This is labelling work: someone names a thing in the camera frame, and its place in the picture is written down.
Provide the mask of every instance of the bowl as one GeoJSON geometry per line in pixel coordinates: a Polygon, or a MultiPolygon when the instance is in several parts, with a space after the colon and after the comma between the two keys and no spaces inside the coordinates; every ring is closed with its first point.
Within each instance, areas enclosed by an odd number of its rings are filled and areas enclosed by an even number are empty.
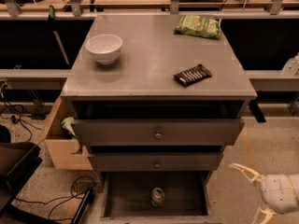
{"type": "Polygon", "coordinates": [[[85,48],[99,63],[111,64],[121,56],[122,40],[116,35],[97,35],[90,38],[85,48]]]}

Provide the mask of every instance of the floor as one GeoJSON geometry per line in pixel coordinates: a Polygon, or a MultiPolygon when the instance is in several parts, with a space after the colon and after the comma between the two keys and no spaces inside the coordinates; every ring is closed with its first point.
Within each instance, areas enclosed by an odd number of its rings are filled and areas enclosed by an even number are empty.
{"type": "MultiPolygon", "coordinates": [[[[253,187],[238,171],[230,169],[228,164],[232,162],[240,163],[264,175],[298,173],[299,117],[291,116],[284,105],[262,105],[261,108],[265,114],[266,122],[258,123],[250,112],[246,112],[243,117],[246,125],[242,133],[233,146],[225,149],[221,165],[213,173],[206,186],[211,216],[219,218],[223,224],[250,224],[257,209],[259,207],[265,209],[259,189],[253,187]]],[[[32,120],[28,117],[21,118],[33,125],[30,126],[24,121],[12,124],[10,117],[10,114],[5,114],[5,119],[0,118],[0,122],[10,129],[13,142],[26,141],[30,136],[29,132],[22,127],[22,123],[31,131],[31,141],[36,142],[40,132],[39,129],[43,128],[43,120],[32,120]]],[[[80,223],[186,223],[183,217],[176,218],[176,221],[171,218],[100,218],[103,187],[97,174],[93,171],[56,170],[43,142],[40,143],[40,147],[42,149],[40,156],[43,162],[21,191],[19,199],[47,202],[57,197],[69,197],[72,183],[77,178],[87,175],[95,180],[96,194],[94,202],[88,205],[80,223]]],[[[90,178],[82,178],[78,182],[81,187],[89,187],[93,184],[90,178]]],[[[22,210],[48,217],[52,208],[62,200],[47,205],[21,201],[14,201],[14,204],[22,210]]],[[[78,199],[71,199],[69,202],[58,205],[50,213],[50,218],[72,217],[78,202],[78,199]]],[[[295,224],[298,223],[298,219],[299,212],[295,212],[275,216],[268,223],[295,224]]],[[[11,224],[18,222],[12,221],[9,217],[2,217],[0,223],[11,224]]]]}

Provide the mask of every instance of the chip bag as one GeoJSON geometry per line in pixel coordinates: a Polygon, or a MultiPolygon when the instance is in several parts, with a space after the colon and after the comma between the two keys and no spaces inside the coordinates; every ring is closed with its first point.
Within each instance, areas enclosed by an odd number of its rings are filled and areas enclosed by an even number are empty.
{"type": "Polygon", "coordinates": [[[218,39],[221,28],[219,23],[214,19],[203,16],[185,15],[181,17],[174,33],[218,39]]]}

